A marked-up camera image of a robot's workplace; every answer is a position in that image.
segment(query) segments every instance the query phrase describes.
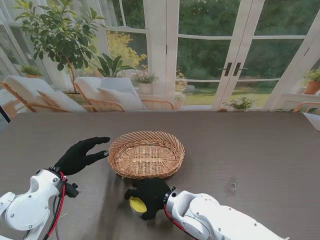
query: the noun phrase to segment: lawn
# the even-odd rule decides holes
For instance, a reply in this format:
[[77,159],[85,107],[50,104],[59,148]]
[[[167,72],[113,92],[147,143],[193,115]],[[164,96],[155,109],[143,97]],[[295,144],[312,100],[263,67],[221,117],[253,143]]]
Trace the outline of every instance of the lawn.
[[[252,94],[256,99],[255,106],[261,108],[272,93],[273,87],[237,86],[230,100]],[[187,93],[184,105],[211,105],[216,97],[217,87],[196,87],[194,92]]]

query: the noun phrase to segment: white planter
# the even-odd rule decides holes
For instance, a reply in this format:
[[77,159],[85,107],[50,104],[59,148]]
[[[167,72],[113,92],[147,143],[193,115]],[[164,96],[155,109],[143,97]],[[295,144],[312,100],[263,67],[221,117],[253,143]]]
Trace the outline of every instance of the white planter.
[[184,101],[174,100],[174,110],[179,110],[183,104],[184,104]]
[[153,93],[152,83],[139,83],[139,93],[140,94],[152,94]]

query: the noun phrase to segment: door handle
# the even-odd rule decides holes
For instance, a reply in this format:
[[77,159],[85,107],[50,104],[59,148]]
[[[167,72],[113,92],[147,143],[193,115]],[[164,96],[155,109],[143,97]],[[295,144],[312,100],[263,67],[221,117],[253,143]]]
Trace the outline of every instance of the door handle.
[[225,70],[224,76],[228,76],[231,69],[232,62],[228,62],[226,68],[218,68],[218,70]]
[[233,76],[237,76],[239,70],[247,70],[247,69],[248,69],[248,68],[240,68],[240,65],[241,65],[241,62],[238,62],[238,63],[236,64],[235,70],[234,70],[234,73],[233,73]]

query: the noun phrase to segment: french door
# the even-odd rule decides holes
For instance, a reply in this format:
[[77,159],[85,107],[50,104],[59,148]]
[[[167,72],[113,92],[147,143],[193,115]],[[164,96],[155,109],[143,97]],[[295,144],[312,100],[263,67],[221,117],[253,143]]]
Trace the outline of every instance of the french door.
[[319,9],[317,0],[167,1],[166,77],[187,81],[186,110],[252,94],[267,111],[316,40]]

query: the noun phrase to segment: wicker basket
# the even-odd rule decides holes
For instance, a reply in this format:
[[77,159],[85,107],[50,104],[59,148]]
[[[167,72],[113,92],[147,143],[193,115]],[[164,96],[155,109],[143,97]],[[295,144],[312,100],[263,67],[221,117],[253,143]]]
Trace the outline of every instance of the wicker basket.
[[174,174],[185,156],[178,139],[161,131],[136,131],[122,135],[109,148],[109,163],[126,178],[165,178]]

